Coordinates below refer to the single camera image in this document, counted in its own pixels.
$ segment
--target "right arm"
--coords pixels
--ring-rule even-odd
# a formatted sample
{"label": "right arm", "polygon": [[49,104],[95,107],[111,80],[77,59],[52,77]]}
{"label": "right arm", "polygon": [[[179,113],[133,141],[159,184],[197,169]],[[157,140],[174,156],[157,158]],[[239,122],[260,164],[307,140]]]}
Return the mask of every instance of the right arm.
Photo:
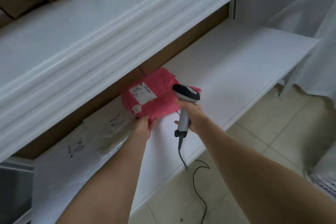
{"label": "right arm", "polygon": [[200,106],[187,109],[190,129],[212,156],[251,224],[336,223],[336,203],[313,184],[230,137]]}

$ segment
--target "forearm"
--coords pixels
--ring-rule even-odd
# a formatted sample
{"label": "forearm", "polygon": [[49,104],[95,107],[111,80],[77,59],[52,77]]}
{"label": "forearm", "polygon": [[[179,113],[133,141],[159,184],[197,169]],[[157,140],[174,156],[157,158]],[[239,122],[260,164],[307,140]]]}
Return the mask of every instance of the forearm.
{"label": "forearm", "polygon": [[208,120],[198,135],[251,223],[334,223],[334,202],[308,181]]}
{"label": "forearm", "polygon": [[59,223],[127,223],[147,138],[133,132],[74,197]]}

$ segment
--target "beige floor tile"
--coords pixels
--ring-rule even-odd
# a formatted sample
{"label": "beige floor tile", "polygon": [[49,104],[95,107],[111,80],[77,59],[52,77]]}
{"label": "beige floor tile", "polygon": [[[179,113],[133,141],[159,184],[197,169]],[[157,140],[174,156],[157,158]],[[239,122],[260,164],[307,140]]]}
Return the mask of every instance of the beige floor tile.
{"label": "beige floor tile", "polygon": [[238,140],[239,142],[251,147],[252,149],[263,152],[267,145],[248,132],[245,128],[241,127],[237,123],[233,124],[227,131],[230,136]]}
{"label": "beige floor tile", "polygon": [[[198,159],[210,166],[210,170],[201,168],[197,171],[195,187],[206,201],[208,210],[211,210],[223,199],[228,188],[207,151]],[[188,167],[188,171],[183,171],[173,178],[149,200],[149,207],[159,224],[200,222],[205,207],[194,191],[192,180],[195,169],[200,165],[203,164],[193,162]]]}
{"label": "beige floor tile", "polygon": [[310,100],[310,96],[292,89],[283,99],[272,88],[239,120],[238,124],[266,144],[270,144],[289,121]]}
{"label": "beige floor tile", "polygon": [[292,162],[290,162],[287,158],[282,156],[280,153],[269,147],[264,153],[267,158],[270,158],[271,160],[278,162],[279,164],[283,165],[284,167],[289,168],[290,170],[296,172],[297,174],[303,176],[302,170],[298,168],[296,165],[294,165]]}
{"label": "beige floor tile", "polygon": [[131,215],[128,224],[157,224],[148,204],[141,206],[139,210]]}
{"label": "beige floor tile", "polygon": [[228,193],[221,203],[219,203],[209,215],[205,217],[204,223],[249,224],[249,221],[232,194]]}
{"label": "beige floor tile", "polygon": [[314,165],[335,138],[336,112],[320,97],[296,115],[271,147],[301,169]]}

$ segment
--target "pink plastic mailer bag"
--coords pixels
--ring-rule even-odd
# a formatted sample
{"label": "pink plastic mailer bag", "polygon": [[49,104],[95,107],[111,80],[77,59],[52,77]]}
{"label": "pink plastic mailer bag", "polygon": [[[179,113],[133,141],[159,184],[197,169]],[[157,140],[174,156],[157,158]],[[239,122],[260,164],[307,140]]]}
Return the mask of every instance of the pink plastic mailer bag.
{"label": "pink plastic mailer bag", "polygon": [[[138,118],[149,116],[150,120],[177,112],[176,95],[172,87],[179,83],[176,76],[165,68],[159,68],[145,78],[128,86],[121,93],[122,105]],[[191,87],[198,93],[199,88]]]}

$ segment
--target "person's left hand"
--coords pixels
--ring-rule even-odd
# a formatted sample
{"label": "person's left hand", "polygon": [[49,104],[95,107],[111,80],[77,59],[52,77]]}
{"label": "person's left hand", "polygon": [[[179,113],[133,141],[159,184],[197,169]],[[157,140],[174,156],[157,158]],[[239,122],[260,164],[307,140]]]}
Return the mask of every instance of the person's left hand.
{"label": "person's left hand", "polygon": [[141,133],[148,140],[149,137],[151,137],[153,126],[156,123],[157,123],[157,118],[155,118],[152,122],[149,122],[149,116],[142,117],[136,122],[134,132]]}

